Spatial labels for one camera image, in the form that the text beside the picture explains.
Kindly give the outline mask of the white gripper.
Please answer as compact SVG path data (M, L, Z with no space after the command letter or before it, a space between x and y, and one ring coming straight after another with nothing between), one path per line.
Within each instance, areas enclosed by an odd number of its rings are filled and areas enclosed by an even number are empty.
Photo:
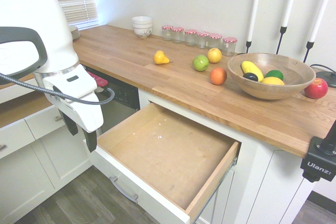
M67 102L64 99L48 95L48 101L58 110L65 126L72 136L78 133L77 125L83 129L89 152L97 148L96 130L103 125L103 114L100 105Z

